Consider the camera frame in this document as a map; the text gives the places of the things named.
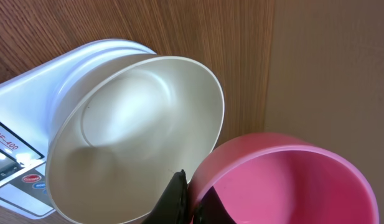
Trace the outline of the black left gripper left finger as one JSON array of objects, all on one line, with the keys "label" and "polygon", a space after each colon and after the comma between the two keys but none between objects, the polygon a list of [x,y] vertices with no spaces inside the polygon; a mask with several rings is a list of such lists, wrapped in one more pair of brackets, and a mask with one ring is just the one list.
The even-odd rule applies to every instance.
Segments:
[{"label": "black left gripper left finger", "polygon": [[174,173],[157,204],[142,224],[185,224],[188,220],[187,179],[184,170]]}]

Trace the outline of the pink scoop with blue handle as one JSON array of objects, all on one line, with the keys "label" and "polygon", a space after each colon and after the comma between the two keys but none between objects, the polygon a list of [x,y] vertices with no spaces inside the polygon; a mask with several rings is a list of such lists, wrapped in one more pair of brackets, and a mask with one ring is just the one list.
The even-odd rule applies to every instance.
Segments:
[{"label": "pink scoop with blue handle", "polygon": [[189,209],[208,210],[214,190],[236,223],[378,223],[363,174],[343,157],[278,133],[231,139],[189,183]]}]

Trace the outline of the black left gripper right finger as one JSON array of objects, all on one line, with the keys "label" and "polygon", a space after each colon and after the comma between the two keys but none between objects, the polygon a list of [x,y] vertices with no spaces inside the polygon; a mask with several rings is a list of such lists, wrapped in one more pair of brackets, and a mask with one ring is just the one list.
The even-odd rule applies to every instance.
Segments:
[{"label": "black left gripper right finger", "polygon": [[236,224],[211,187],[195,209],[193,224]]}]

